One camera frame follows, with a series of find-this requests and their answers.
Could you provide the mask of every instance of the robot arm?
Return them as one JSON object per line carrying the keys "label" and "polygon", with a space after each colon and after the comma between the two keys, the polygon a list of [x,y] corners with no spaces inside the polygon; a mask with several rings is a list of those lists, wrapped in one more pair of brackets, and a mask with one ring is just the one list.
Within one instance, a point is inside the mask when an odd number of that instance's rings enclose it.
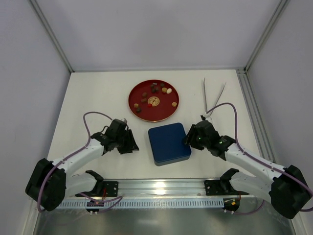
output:
{"label": "robot arm", "polygon": [[262,198],[270,202],[286,218],[294,218],[312,197],[297,182],[273,170],[285,172],[307,185],[298,168],[293,165],[286,168],[246,151],[242,146],[239,147],[233,138],[220,136],[213,125],[204,118],[198,124],[191,126],[183,142],[199,150],[206,148],[213,156],[241,166],[252,173],[255,177],[230,169],[221,177],[221,184],[223,184],[221,187],[225,191],[234,189]]}
{"label": "robot arm", "polygon": [[66,161],[63,161],[65,157],[52,162],[47,159],[39,160],[27,184],[26,194],[38,201],[44,178],[56,164],[62,162],[51,174],[41,197],[41,205],[47,211],[55,209],[64,198],[81,192],[97,195],[103,189],[103,178],[99,174],[92,170],[81,175],[73,174],[86,163],[115,148],[120,154],[139,150],[126,121],[114,119],[104,134],[93,134],[89,145]]}

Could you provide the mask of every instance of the navy blue container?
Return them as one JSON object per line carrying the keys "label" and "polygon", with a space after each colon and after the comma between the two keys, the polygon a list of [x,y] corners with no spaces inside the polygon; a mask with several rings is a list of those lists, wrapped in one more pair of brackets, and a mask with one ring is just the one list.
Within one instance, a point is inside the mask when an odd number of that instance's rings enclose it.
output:
{"label": "navy blue container", "polygon": [[151,128],[148,135],[157,166],[189,159],[191,149],[182,143],[186,133],[181,123]]}

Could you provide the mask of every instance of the white table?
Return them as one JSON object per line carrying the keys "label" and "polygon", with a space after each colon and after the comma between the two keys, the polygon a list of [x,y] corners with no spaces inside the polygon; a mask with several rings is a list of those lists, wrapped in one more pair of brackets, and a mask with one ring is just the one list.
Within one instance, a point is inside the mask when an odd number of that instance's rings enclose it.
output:
{"label": "white table", "polygon": [[[148,138],[152,127],[181,122],[186,133],[192,124],[199,122],[204,113],[202,92],[206,78],[207,103],[211,107],[224,82],[227,82],[219,101],[233,103],[238,111],[239,140],[241,145],[259,153],[235,70],[188,71],[129,71],[129,72],[81,72],[72,73],[65,99],[53,136],[48,159],[67,155],[85,144],[87,134],[82,116],[88,111],[99,111],[112,118],[126,118],[140,151],[120,155],[114,150],[96,159],[78,173],[92,169],[109,179],[152,178],[216,178],[231,167],[240,167],[212,156],[208,151],[192,149],[189,160],[156,166]],[[128,95],[138,83],[160,79],[172,84],[179,93],[179,107],[167,120],[145,122],[131,113]],[[212,115],[213,124],[220,135],[234,137],[234,114],[231,107],[222,106]],[[100,115],[87,116],[91,133],[100,131],[110,121]]]}

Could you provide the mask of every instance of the metal strip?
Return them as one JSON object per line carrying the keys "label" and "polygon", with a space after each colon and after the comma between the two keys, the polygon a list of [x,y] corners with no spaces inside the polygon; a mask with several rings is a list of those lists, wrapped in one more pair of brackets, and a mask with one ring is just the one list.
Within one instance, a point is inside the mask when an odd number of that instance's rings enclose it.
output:
{"label": "metal strip", "polygon": [[245,71],[249,71],[251,68],[251,65],[255,61],[256,57],[259,55],[261,49],[263,48],[264,44],[268,40],[270,34],[272,33],[274,27],[276,26],[279,18],[281,17],[282,13],[286,9],[288,3],[290,0],[281,0],[279,4],[277,5],[269,23],[267,24],[264,32],[261,35],[261,38],[259,39],[256,47],[254,48],[250,58],[248,59],[247,65],[245,67]]}
{"label": "metal strip", "polygon": [[269,138],[247,74],[244,70],[237,70],[237,76],[244,95],[246,107],[249,113],[254,135],[257,140],[259,151],[263,158],[274,162],[274,151],[270,145]]}
{"label": "metal strip", "polygon": [[31,7],[33,8],[33,10],[35,11],[38,19],[40,20],[41,24],[43,25],[43,27],[45,28],[45,31],[48,34],[48,37],[50,38],[50,40],[52,41],[54,47],[56,48],[57,52],[59,53],[64,65],[67,67],[68,71],[70,73],[74,72],[72,66],[70,65],[63,49],[60,46],[60,43],[58,42],[51,26],[49,25],[47,19],[45,18],[41,8],[39,7],[38,3],[36,0],[28,0],[28,2],[30,3]]}
{"label": "metal strip", "polygon": [[[103,206],[88,206],[87,199],[66,199],[57,209],[106,209],[115,202]],[[223,198],[123,198],[114,209],[176,209],[176,208],[223,208]]]}

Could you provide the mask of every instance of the red plate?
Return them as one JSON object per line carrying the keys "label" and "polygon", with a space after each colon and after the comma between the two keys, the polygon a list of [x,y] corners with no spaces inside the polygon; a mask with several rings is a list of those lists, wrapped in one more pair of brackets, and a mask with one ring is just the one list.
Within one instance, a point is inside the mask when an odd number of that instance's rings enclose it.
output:
{"label": "red plate", "polygon": [[[156,93],[152,93],[151,85],[153,83],[157,83],[156,87],[158,87],[159,91]],[[166,88],[171,88],[172,92],[170,94],[163,93],[162,88],[160,86],[161,83],[164,83]],[[147,101],[141,103],[141,100],[144,98],[142,94],[147,93]],[[173,107],[172,103],[176,102],[177,106]],[[139,104],[141,108],[141,112],[137,113],[134,107],[134,104]],[[148,80],[139,83],[136,85],[128,97],[128,105],[133,114],[144,121],[163,121],[169,118],[177,109],[179,105],[179,96],[176,89],[167,82],[161,80]]]}

